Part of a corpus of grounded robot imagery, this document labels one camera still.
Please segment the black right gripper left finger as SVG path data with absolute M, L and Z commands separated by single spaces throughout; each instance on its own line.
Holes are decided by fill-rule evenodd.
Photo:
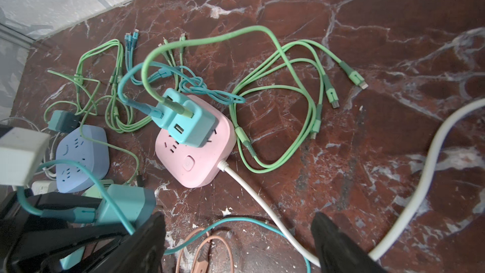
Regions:
M 165 216 L 153 214 L 133 235 L 109 254 L 97 252 L 95 262 L 77 272 L 160 272 L 165 252 Z

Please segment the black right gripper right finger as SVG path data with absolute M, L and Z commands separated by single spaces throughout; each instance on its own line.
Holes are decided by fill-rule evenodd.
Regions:
M 322 272 L 385 272 L 325 214 L 314 215 L 311 233 Z

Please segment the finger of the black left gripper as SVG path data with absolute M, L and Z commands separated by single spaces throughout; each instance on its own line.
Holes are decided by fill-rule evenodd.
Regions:
M 120 223 L 81 228 L 29 214 L 15 192 L 1 202 L 1 272 L 65 272 L 60 260 L 99 241 L 106 246 L 82 258 L 68 272 L 95 272 L 128 236 Z

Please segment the blue power strip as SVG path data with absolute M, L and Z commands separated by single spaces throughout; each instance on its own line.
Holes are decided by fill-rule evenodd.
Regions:
M 110 166 L 106 142 L 107 135 L 103 128 L 84 125 L 81 130 L 72 131 L 59 143 L 56 159 L 76 161 L 97 179 L 103 179 Z M 93 186 L 93 181 L 75 166 L 58 164 L 55 171 L 56 185 L 61 193 L 77 193 Z

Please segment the pink power strip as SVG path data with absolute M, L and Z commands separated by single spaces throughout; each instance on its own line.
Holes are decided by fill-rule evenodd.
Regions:
M 160 130 L 155 141 L 155 154 L 180 184 L 199 188 L 216 177 L 217 165 L 228 158 L 236 144 L 236 134 L 232 122 L 224 114 L 197 96 L 190 95 L 189 98 L 217 118 L 215 130 L 201 147 L 179 144 L 167 130 Z

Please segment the light green charger plug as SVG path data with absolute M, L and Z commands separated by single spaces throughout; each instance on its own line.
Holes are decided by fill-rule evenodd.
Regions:
M 55 110 L 47 127 L 49 130 L 59 133 L 71 133 L 80 125 L 81 116 L 73 112 Z

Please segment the teal chargers on pink strip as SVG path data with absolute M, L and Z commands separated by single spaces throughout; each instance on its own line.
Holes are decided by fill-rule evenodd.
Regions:
M 158 103 L 156 108 L 162 116 L 152 116 L 152 121 L 159 128 L 167 130 L 169 135 L 180 144 L 190 147 L 203 146 L 218 124 L 216 117 L 201 104 L 196 103 L 196 100 L 200 100 L 198 97 L 190 98 L 173 88 L 168 88 L 164 92 L 164 97 L 186 106 L 194 115 L 191 118 L 185 117 Z

